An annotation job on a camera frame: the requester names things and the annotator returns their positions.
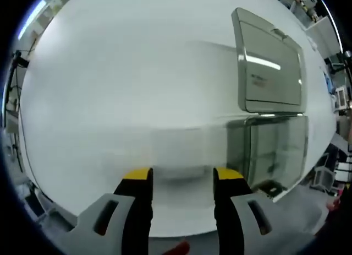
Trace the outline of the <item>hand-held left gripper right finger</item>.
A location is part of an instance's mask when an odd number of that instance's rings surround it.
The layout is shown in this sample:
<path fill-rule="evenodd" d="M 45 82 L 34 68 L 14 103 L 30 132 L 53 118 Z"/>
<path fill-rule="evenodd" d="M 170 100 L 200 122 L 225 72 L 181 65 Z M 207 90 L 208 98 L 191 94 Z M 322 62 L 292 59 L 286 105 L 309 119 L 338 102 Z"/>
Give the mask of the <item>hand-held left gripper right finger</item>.
<path fill-rule="evenodd" d="M 275 203 L 254 193 L 239 172 L 213 169 L 214 218 L 219 254 L 275 254 Z"/>

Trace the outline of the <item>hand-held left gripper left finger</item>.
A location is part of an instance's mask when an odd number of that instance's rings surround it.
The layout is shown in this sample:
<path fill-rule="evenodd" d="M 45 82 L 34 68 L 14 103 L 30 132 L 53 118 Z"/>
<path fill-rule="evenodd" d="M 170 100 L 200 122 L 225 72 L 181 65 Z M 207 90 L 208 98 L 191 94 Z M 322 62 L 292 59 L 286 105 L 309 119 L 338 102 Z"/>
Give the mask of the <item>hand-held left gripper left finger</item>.
<path fill-rule="evenodd" d="M 128 172 L 86 208 L 68 233 L 68 254 L 148 254 L 153 169 Z"/>

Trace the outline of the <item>person's left hand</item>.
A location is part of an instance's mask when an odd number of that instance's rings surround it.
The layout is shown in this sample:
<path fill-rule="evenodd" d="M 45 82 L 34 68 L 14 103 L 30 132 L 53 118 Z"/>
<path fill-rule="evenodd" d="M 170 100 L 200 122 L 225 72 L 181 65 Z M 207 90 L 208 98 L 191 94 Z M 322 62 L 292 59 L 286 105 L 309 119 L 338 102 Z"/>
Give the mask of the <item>person's left hand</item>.
<path fill-rule="evenodd" d="M 182 241 L 175 247 L 163 252 L 163 255 L 187 255 L 190 252 L 190 244 L 188 241 Z"/>

